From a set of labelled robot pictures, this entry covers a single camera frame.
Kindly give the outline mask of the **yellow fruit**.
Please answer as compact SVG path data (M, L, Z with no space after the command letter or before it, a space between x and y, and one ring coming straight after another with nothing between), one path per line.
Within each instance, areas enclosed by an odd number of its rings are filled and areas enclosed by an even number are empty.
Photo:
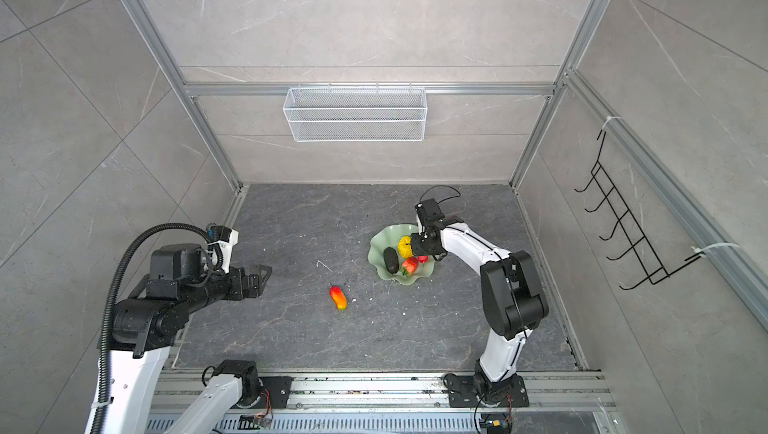
M397 252L399 256L406 260L407 258L413 257L413 250L411 246L411 237L410 236L403 236L397 244Z

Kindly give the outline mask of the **red strawberry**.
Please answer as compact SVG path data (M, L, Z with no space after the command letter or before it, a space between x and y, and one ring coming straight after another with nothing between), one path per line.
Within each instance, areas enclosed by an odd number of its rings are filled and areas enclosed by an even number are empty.
M406 278L412 277L420 266L417 257L407 258L401 265L400 274Z

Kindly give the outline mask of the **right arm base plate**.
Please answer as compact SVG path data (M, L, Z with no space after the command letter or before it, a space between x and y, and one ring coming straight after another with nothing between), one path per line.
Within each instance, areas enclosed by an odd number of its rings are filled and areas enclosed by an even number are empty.
M442 383L448 391L449 405L452 408L530 406L524 380L518 374L492 383L487 381L482 373L472 376L449 373L442 377Z

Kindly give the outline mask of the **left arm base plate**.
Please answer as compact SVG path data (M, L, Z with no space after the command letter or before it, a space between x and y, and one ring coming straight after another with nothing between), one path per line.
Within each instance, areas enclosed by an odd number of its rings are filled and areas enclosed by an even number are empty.
M294 378L290 376L268 376L246 379L242 382L242 396L235 404L240 409L285 409L291 393Z

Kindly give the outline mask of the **dark avocado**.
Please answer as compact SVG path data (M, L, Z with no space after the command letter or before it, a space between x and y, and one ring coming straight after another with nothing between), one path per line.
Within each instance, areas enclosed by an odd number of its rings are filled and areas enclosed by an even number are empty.
M398 274L400 272L400 260L398 252L391 247L383 251L383 260L385 269L389 274Z

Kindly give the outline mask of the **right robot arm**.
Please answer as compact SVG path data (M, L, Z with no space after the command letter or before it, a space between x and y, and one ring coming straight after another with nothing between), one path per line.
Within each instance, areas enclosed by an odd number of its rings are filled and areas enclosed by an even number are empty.
M476 362L473 385L479 400L498 403L514 386L528 338L549 314L533 258L525 251L510 252L492 244L462 222L420 221L411 247L415 254L434 260L454 255L479 275L490 332Z

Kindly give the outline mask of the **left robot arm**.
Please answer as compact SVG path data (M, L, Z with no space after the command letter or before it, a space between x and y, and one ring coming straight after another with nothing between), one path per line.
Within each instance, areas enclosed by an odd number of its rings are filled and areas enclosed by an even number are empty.
M163 246L153 252L147 278L107 304L87 432L144 432L160 372L190 316L218 301L260 297L272 274L259 264L231 267L228 254L214 271L209 258L199 245Z

